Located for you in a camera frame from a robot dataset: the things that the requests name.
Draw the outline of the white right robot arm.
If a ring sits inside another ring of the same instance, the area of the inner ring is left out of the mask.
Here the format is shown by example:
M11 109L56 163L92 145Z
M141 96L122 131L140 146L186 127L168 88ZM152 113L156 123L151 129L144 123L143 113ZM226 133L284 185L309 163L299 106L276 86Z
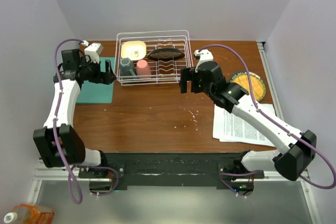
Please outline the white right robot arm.
M237 177L246 178L255 170L275 170L295 181L313 161L316 153L309 146L316 146L317 136L311 130L302 132L273 114L267 116L246 89L226 81L216 62L207 61L198 68L182 69L181 93L187 92L187 82L191 82L193 93L205 93L215 105L253 126L277 149L275 152L246 152L234 165Z

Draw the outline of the teal file folder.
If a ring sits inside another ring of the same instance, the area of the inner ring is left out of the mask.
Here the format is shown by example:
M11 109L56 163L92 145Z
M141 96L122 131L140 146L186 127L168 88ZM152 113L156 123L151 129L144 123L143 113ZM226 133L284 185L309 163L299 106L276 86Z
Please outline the teal file folder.
M102 72L103 80L105 70L105 60L111 61L111 71L114 67L114 58L102 58L100 59L100 69ZM81 61L90 62L88 56L81 57ZM91 83L85 81L83 84L79 84L80 92L78 94L76 103L77 104L107 104L112 102L113 97L113 83Z

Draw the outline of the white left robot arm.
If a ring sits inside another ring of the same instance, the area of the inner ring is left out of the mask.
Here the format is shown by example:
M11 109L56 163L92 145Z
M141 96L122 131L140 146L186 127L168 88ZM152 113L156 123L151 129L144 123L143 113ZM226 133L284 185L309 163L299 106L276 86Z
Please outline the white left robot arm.
M97 178L108 177L109 165L103 151L85 147L73 127L75 105L85 82L111 85L116 79L110 60L102 62L103 46L93 43L84 50L61 52L62 63L56 64L54 98L43 127L33 132L33 140L44 165L48 168L82 165Z

